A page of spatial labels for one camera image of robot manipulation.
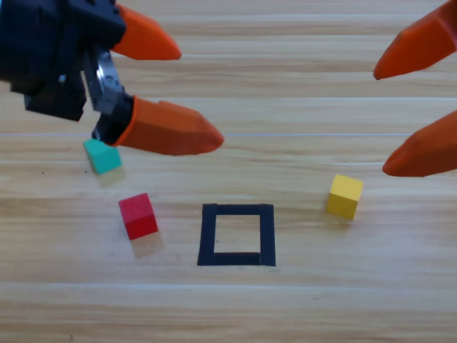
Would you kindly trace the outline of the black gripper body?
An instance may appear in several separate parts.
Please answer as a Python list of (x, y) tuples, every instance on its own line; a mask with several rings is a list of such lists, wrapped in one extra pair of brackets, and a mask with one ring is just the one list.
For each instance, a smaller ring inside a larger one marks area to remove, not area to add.
[(110, 50), (126, 23), (115, 1), (2, 1), (1, 80), (26, 110), (79, 121), (111, 114), (123, 89)]

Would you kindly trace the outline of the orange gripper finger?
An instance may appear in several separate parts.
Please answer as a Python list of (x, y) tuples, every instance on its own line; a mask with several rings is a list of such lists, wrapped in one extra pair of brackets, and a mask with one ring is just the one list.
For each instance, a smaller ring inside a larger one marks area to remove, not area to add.
[(110, 115), (102, 114), (92, 137), (170, 156), (205, 154), (224, 142), (222, 133), (199, 112), (167, 101), (125, 94)]
[(427, 177), (455, 169), (455, 111), (413, 133), (382, 167), (393, 177)]
[(135, 60), (179, 60), (181, 51), (174, 39), (154, 19), (118, 5), (126, 30), (111, 50)]
[(378, 60), (375, 79), (427, 69), (456, 52), (456, 2), (447, 1), (398, 33)]

